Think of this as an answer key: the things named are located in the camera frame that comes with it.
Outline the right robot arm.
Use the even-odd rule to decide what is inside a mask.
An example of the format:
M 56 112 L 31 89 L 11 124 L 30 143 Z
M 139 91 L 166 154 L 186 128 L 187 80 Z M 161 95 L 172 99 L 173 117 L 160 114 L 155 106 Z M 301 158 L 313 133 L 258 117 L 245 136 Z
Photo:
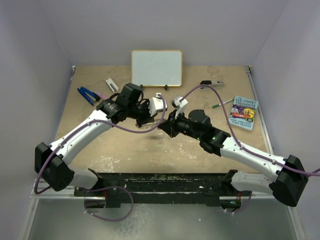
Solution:
M 207 153 L 238 161 L 257 171 L 233 173 L 222 183 L 222 190 L 228 196 L 238 191 L 261 192 L 273 195 L 286 206 L 296 207 L 308 183 L 298 157 L 272 155 L 236 141 L 229 133 L 213 127 L 202 109 L 192 110 L 188 117 L 173 111 L 158 127 L 171 138 L 178 134 L 191 137 Z

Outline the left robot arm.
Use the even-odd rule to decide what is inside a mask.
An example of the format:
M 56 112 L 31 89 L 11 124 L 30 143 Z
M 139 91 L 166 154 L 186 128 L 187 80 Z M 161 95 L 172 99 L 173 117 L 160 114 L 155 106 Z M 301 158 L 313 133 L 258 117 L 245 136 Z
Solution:
M 127 118 L 140 127 L 154 121 L 163 111 L 163 97 L 144 98 L 143 89 L 127 83 L 121 92 L 102 100 L 96 109 L 76 128 L 60 139 L 40 143 L 35 148 L 34 170 L 56 192 L 68 186 L 82 187 L 91 195 L 103 191 L 102 177 L 92 169 L 76 169 L 69 165 L 95 138 Z

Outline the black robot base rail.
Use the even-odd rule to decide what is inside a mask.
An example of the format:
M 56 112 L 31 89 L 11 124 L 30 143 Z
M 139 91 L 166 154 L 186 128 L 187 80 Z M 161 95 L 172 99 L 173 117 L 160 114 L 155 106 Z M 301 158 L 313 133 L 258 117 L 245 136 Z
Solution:
M 249 191 L 238 191 L 231 185 L 236 173 L 100 173 L 102 182 L 89 192 L 81 187 L 75 196 L 87 200 L 105 200 L 105 207 L 121 204 L 200 204 L 236 210 Z

